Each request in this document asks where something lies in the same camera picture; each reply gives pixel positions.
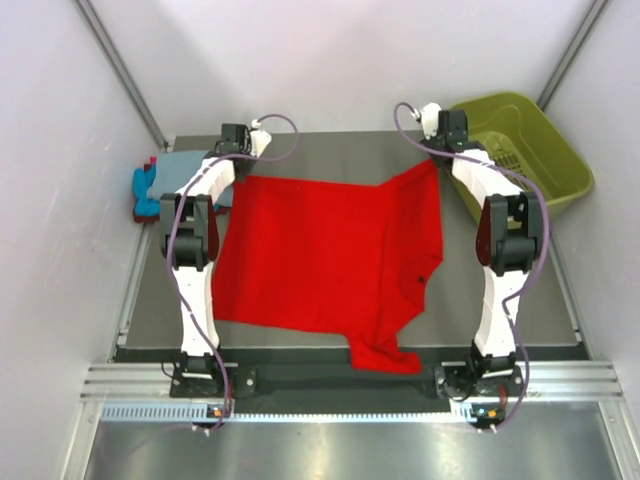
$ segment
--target purple cable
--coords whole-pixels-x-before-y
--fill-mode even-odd
[[[540,258],[539,258],[538,264],[536,265],[536,268],[533,271],[533,273],[529,275],[529,277],[527,277],[527,280],[524,282],[524,285],[522,285],[522,288],[502,300],[502,309],[504,310],[504,313],[507,317],[507,322],[509,323],[509,329],[511,330],[511,333],[513,335],[513,341],[518,347],[520,347],[520,350],[522,351],[522,357],[524,359],[525,379],[522,384],[522,391],[520,392],[520,395],[518,396],[518,399],[516,400],[516,403],[514,404],[511,412],[507,415],[507,417],[503,420],[503,422],[496,427],[496,431],[501,430],[512,421],[512,418],[515,416],[516,412],[520,409],[520,405],[522,404],[522,401],[524,400],[524,397],[527,394],[527,388],[529,387],[529,376],[531,373],[531,366],[529,365],[530,363],[529,353],[527,352],[527,349],[524,346],[524,342],[522,341],[520,332],[516,328],[516,325],[513,319],[511,318],[511,313],[509,312],[509,308],[507,307],[507,302],[526,293],[531,288],[531,286],[536,282],[536,280],[540,276],[540,272],[542,271],[544,262],[547,259],[547,252],[549,250],[549,232],[551,229],[551,223],[549,221],[549,212],[547,210],[544,195],[542,194],[542,191],[540,190],[540,188],[538,188],[538,186],[535,183],[533,183],[531,180],[529,180],[527,177],[524,177],[523,175],[520,175],[516,172],[512,172],[507,168],[503,168],[498,165],[486,164],[476,158],[467,157],[465,155],[459,155],[457,153],[449,153],[449,152],[444,152],[440,150],[435,150],[433,148],[425,147],[424,145],[416,142],[411,137],[409,137],[409,135],[407,135],[407,133],[400,126],[400,121],[398,120],[398,111],[400,110],[401,107],[408,108],[414,114],[417,113],[418,111],[407,102],[400,102],[393,109],[393,121],[396,125],[396,128],[398,129],[398,132],[400,132],[400,135],[402,135],[404,139],[407,140],[409,143],[411,143],[413,146],[427,152],[429,155],[439,155],[443,157],[458,158],[460,160],[466,160],[467,162],[483,165],[487,168],[490,168],[491,170],[500,172],[503,175],[513,177],[516,180],[519,180],[520,182],[527,185],[529,188],[531,188],[531,190],[535,193],[536,197],[538,198],[538,201],[540,202],[540,205],[542,207],[542,246],[540,247]]]
[[[224,413],[223,413],[223,415],[221,415],[220,419],[218,419],[216,424],[213,426],[212,430],[217,430],[218,428],[220,428],[220,426],[222,425],[223,419],[225,417],[227,417],[227,415],[230,413],[229,409],[228,409],[228,401],[229,401],[229,394],[230,394],[230,391],[229,391],[229,375],[227,374],[227,369],[224,366],[224,361],[222,360],[222,357],[220,356],[220,353],[218,353],[218,349],[215,347],[215,345],[209,339],[209,337],[202,331],[202,328],[200,328],[200,325],[198,325],[198,321],[196,320],[196,316],[193,313],[191,305],[189,305],[189,302],[187,301],[187,299],[184,298],[184,296],[180,292],[180,288],[178,286],[178,281],[177,281],[177,279],[175,277],[175,274],[173,272],[173,264],[172,264],[173,252],[174,252],[174,249],[175,249],[175,242],[176,242],[176,235],[178,233],[178,226],[180,224],[180,218],[182,218],[182,212],[184,211],[184,205],[185,205],[185,203],[187,201],[187,195],[189,194],[189,191],[202,179],[202,177],[215,164],[217,164],[218,162],[221,162],[222,160],[230,160],[230,159],[233,159],[233,158],[241,158],[241,159],[247,159],[247,160],[258,160],[258,161],[262,161],[262,162],[278,162],[280,160],[284,160],[284,159],[290,157],[293,154],[293,152],[298,147],[299,132],[298,132],[298,127],[296,127],[296,124],[293,123],[293,121],[289,117],[287,117],[285,115],[281,115],[279,113],[270,113],[269,115],[264,115],[264,116],[262,116],[262,117],[260,117],[258,119],[258,122],[262,122],[263,120],[266,120],[268,118],[281,118],[282,120],[285,120],[286,122],[288,122],[289,125],[291,125],[291,128],[293,128],[293,131],[294,131],[293,145],[291,146],[289,151],[287,153],[285,153],[284,155],[282,155],[280,157],[275,157],[275,158],[258,158],[258,157],[253,157],[251,155],[245,155],[245,154],[240,154],[240,153],[232,153],[232,154],[229,154],[229,155],[223,155],[221,157],[214,158],[211,161],[211,163],[209,165],[207,165],[207,167],[202,171],[202,173],[200,175],[198,175],[197,177],[195,177],[191,181],[191,183],[189,183],[189,185],[187,185],[187,188],[182,193],[182,196],[180,197],[180,202],[178,203],[178,208],[176,209],[176,219],[173,222],[173,227],[171,228],[171,235],[169,236],[169,243],[168,243],[168,247],[167,247],[166,265],[167,265],[167,273],[169,274],[169,279],[171,281],[171,284],[173,285],[173,288],[175,289],[176,294],[178,295],[178,298],[180,299],[180,302],[185,306],[185,308],[189,312],[189,316],[191,317],[191,321],[193,322],[193,325],[196,327],[196,330],[198,331],[200,336],[204,339],[204,341],[207,343],[209,348],[211,348],[211,351],[213,352],[213,356],[215,357],[216,362],[218,362],[218,365],[220,366],[220,371],[222,372],[222,381],[223,381],[223,384],[224,384]]]

